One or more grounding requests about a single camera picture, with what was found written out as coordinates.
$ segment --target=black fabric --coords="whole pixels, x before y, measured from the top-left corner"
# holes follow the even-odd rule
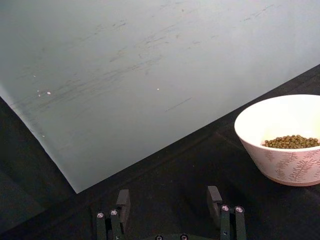
[[[0,233],[76,195],[40,143],[2,98],[0,143]]]
[[[320,239],[320,186],[290,187],[264,177],[234,131],[249,105],[281,95],[320,94],[320,65],[129,168],[6,232],[2,239],[94,240],[97,211],[130,190],[127,239],[190,233],[217,238],[206,204],[215,185],[245,208],[249,240]]]

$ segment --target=ceramic bowl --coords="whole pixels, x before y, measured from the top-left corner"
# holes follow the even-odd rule
[[[279,149],[265,140],[301,135],[320,139],[320,96],[286,95],[260,101],[239,114],[234,129],[259,170],[289,186],[320,183],[320,146]]]

